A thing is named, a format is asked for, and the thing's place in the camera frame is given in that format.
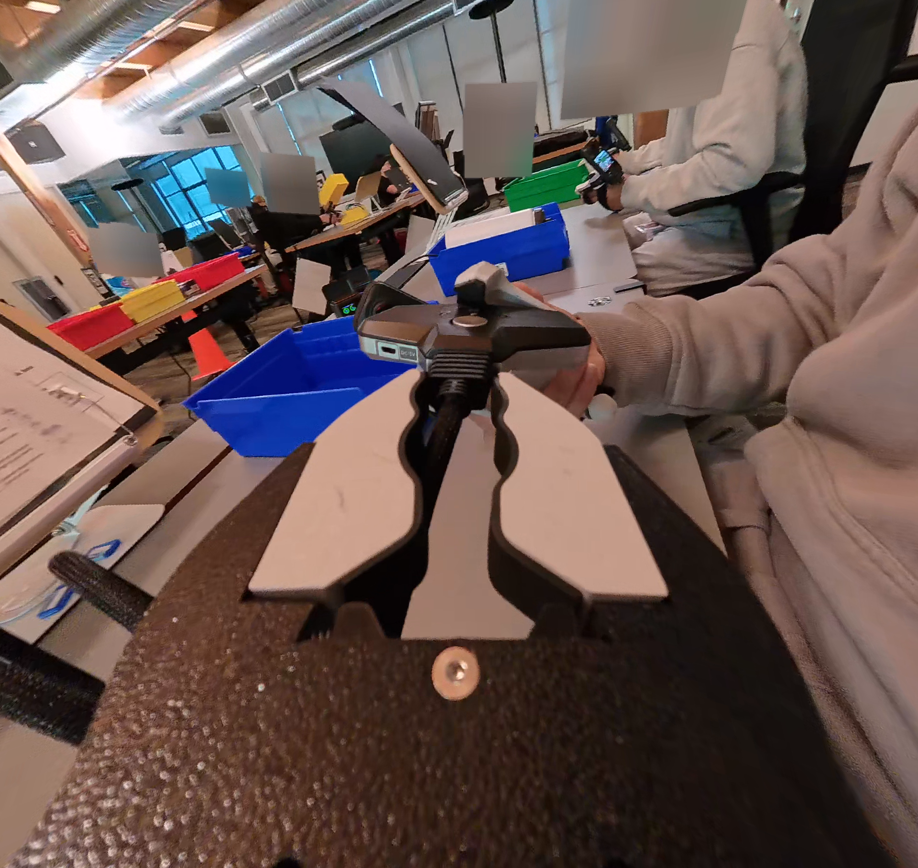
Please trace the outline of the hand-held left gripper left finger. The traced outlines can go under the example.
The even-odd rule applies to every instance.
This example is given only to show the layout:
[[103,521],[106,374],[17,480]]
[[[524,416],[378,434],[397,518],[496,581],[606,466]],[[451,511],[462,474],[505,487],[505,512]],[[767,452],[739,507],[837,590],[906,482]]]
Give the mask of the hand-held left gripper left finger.
[[254,598],[408,609],[428,568],[424,383],[406,370],[317,437],[249,581]]

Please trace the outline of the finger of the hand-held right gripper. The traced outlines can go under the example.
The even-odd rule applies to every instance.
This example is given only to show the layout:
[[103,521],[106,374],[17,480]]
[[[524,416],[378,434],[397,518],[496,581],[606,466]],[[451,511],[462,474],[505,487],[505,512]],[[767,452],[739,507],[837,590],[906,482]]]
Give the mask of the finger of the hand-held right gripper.
[[511,282],[503,268],[483,261],[456,278],[454,291],[457,302],[468,308],[549,309],[544,300]]

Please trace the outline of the person's right forearm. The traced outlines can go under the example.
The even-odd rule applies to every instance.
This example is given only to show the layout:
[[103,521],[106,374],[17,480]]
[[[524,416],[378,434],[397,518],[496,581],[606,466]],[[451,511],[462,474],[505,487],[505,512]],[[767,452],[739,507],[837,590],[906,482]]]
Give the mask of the person's right forearm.
[[736,411],[781,395],[873,285],[850,243],[837,234],[791,244],[750,282],[700,301],[646,297],[580,315],[604,360],[600,387],[647,415]]

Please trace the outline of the person's right hand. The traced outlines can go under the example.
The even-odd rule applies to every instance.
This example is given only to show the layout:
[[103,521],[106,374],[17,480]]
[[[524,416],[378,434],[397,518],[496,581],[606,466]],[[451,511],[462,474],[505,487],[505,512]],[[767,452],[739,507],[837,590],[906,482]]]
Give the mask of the person's right hand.
[[606,350],[601,344],[599,320],[601,315],[587,313],[584,315],[572,314],[562,307],[549,304],[545,296],[523,282],[513,284],[521,293],[532,300],[540,302],[542,306],[568,315],[575,319],[581,326],[590,331],[590,352],[585,362],[576,369],[561,369],[545,384],[542,393],[562,405],[574,417],[582,419],[589,410],[590,403],[603,388],[612,360],[607,358]]

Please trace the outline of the blue bin with white contents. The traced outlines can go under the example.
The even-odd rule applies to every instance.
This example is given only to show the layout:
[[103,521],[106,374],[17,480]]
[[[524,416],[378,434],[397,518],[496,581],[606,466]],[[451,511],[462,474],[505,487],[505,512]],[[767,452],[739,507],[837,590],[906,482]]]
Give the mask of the blue bin with white contents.
[[568,231],[556,203],[451,226],[428,254],[446,296],[454,295],[458,277],[480,262],[519,282],[561,271],[569,256]]

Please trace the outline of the large blue plastic bin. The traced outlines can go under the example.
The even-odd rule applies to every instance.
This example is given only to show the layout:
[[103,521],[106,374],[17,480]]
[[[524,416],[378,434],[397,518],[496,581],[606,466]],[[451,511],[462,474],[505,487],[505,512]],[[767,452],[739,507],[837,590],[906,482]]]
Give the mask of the large blue plastic bin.
[[185,407],[240,456],[284,458],[299,446],[332,442],[355,456],[397,450],[400,433],[386,417],[396,408],[402,425],[414,409],[396,386],[396,403],[373,393],[409,364],[367,356],[350,317],[287,329],[189,397]]

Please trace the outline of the black power station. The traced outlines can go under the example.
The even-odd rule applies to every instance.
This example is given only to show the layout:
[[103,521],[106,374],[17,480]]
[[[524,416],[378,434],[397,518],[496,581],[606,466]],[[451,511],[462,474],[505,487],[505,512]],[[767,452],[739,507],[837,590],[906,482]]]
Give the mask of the black power station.
[[337,318],[354,319],[363,291],[373,280],[373,272],[361,266],[322,286],[321,292],[330,314]]

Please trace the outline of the dark monitor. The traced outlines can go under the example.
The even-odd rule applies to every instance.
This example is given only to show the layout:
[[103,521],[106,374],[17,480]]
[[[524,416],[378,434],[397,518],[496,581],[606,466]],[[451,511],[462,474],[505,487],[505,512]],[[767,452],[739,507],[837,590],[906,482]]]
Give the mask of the dark monitor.
[[389,138],[366,121],[332,129],[319,137],[319,143],[332,172],[343,174],[352,183],[373,173],[373,163],[385,161],[391,146]]

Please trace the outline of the orange traffic cone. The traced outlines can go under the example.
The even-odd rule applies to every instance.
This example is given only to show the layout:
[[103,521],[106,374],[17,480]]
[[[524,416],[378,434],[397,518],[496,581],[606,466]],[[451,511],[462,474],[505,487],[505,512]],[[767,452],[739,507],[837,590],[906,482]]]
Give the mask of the orange traffic cone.
[[235,363],[219,346],[207,325],[200,331],[189,334],[188,342],[197,364],[197,373],[192,376],[192,381],[216,377]]

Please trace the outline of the wooden table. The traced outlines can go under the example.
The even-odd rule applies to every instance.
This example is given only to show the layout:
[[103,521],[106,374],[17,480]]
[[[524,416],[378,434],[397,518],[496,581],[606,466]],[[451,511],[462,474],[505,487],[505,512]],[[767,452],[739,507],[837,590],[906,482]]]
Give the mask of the wooden table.
[[90,347],[86,355],[101,361],[115,373],[124,374],[216,323],[228,326],[245,353],[251,354],[258,349],[259,343],[247,323],[236,317],[234,312],[239,309],[249,288],[267,275],[269,268],[265,265],[246,269],[220,285]]

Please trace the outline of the black floor lamp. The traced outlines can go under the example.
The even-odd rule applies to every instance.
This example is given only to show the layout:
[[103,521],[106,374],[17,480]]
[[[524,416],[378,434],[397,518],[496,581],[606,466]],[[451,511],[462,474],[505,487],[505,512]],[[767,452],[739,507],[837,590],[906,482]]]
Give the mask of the black floor lamp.
[[507,84],[508,76],[499,34],[498,14],[507,10],[514,1],[515,0],[481,0],[468,11],[468,16],[472,21],[488,21],[490,24],[499,70],[499,80],[502,84]]

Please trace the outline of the window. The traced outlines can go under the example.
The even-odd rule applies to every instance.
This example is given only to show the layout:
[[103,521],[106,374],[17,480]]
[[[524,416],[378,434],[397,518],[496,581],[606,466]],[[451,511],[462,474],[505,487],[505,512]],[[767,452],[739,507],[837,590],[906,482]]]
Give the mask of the window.
[[121,158],[58,188],[89,228],[107,223],[155,233],[180,228],[196,239],[211,232],[213,221],[230,222],[227,208],[209,197],[207,170],[241,172],[245,157],[237,143]]

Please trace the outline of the black office chair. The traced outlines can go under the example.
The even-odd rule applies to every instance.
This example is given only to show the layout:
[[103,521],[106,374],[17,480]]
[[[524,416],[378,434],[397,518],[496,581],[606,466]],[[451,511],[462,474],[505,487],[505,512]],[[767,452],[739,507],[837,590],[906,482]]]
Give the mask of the black office chair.
[[909,48],[917,0],[814,0],[801,40],[808,70],[803,174],[766,174],[752,188],[670,211],[738,210],[755,269],[774,252],[770,199],[800,187],[790,241],[831,234],[842,222],[843,186],[855,150],[892,73]]

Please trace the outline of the black speaker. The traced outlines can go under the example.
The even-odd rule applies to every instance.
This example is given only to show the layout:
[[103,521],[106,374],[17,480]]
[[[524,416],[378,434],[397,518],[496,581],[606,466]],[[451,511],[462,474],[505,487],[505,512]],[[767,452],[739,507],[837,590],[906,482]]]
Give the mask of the black speaker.
[[55,163],[66,157],[51,130],[39,120],[23,122],[5,135],[18,157],[28,165]]

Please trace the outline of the silver ventilation duct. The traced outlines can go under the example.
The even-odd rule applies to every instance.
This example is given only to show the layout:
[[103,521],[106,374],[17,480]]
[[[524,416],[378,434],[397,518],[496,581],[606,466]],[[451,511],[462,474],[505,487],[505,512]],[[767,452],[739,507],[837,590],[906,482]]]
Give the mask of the silver ventilation duct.
[[185,122],[422,1],[262,2],[107,100],[103,111],[124,124],[152,120],[161,133],[174,134]]
[[92,70],[196,0],[70,0],[21,46],[2,45],[2,96]]

